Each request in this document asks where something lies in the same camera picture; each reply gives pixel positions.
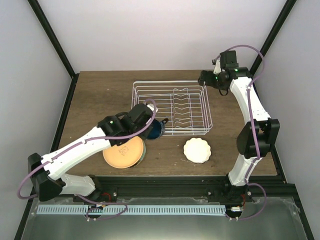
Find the dark blue ceramic mug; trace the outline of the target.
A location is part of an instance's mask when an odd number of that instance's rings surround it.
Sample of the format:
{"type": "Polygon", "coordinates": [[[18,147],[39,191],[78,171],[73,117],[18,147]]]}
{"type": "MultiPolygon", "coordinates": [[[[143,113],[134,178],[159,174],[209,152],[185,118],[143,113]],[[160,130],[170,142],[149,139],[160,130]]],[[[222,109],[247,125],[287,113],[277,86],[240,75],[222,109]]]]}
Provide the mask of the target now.
{"type": "Polygon", "coordinates": [[[165,133],[166,124],[168,123],[168,121],[168,118],[164,118],[162,120],[154,119],[151,124],[152,130],[148,134],[147,139],[155,140],[160,138],[165,133]]]}

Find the orange round plate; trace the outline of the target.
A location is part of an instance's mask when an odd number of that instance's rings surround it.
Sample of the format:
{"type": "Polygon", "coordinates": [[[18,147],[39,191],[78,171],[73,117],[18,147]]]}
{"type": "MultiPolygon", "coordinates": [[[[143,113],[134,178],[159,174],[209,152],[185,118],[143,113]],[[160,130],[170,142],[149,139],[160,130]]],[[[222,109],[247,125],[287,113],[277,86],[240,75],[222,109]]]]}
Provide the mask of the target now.
{"type": "Polygon", "coordinates": [[[128,169],[140,159],[145,142],[138,136],[133,137],[126,143],[114,145],[102,151],[104,160],[113,168],[128,169]]]}

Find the white wire dish rack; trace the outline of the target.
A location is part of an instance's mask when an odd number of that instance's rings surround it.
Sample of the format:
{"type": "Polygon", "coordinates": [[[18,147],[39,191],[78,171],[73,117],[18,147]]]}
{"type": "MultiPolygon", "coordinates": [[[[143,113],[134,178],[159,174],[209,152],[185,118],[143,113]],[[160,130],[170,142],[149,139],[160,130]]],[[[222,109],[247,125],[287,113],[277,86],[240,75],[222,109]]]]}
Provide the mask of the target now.
{"type": "Polygon", "coordinates": [[[153,99],[167,136],[201,136],[213,127],[207,88],[196,80],[135,81],[131,105],[153,99]]]}

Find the white scalloped bowl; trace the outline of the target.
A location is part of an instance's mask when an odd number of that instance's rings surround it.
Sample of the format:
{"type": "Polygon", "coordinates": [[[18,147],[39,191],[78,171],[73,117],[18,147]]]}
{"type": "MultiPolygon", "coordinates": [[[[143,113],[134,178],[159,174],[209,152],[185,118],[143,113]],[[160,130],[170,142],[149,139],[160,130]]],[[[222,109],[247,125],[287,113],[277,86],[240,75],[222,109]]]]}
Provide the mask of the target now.
{"type": "Polygon", "coordinates": [[[207,162],[212,154],[211,146],[200,137],[187,140],[183,146],[183,154],[186,159],[195,164],[207,162]]]}

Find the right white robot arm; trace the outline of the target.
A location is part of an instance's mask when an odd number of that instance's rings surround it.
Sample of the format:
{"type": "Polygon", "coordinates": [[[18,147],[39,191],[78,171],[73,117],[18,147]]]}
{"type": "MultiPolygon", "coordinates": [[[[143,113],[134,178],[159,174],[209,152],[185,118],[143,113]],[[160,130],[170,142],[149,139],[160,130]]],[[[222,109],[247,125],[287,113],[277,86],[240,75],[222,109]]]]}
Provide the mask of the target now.
{"type": "Polygon", "coordinates": [[[280,130],[278,119],[265,110],[253,87],[256,78],[247,67],[240,67],[234,48],[225,50],[213,59],[214,70],[203,70],[200,86],[217,89],[222,96],[232,93],[244,119],[244,127],[236,139],[238,157],[228,173],[230,184],[222,188],[229,202],[240,196],[240,186],[248,184],[257,164],[274,148],[280,130]]]}

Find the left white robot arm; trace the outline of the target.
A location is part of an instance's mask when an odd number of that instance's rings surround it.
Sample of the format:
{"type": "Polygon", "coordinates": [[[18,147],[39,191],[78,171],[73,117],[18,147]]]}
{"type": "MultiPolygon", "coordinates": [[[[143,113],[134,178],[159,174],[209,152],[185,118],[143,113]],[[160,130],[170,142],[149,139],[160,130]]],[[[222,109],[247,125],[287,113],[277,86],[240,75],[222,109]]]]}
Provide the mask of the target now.
{"type": "Polygon", "coordinates": [[[132,138],[145,140],[153,129],[158,111],[154,100],[147,99],[128,112],[105,117],[89,132],[68,145],[45,155],[31,154],[28,174],[40,201],[49,201],[59,195],[82,195],[97,202],[102,189],[93,177],[69,175],[66,172],[90,156],[121,146],[132,138]]]}

